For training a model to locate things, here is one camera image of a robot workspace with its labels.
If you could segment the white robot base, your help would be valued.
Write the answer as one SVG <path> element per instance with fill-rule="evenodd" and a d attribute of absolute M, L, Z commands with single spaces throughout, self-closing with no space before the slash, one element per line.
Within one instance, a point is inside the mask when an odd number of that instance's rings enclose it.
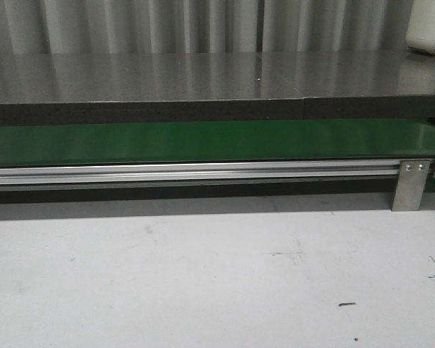
<path fill-rule="evenodd" d="M 435 55 L 435 0 L 414 0 L 405 42 L 414 50 Z"/>

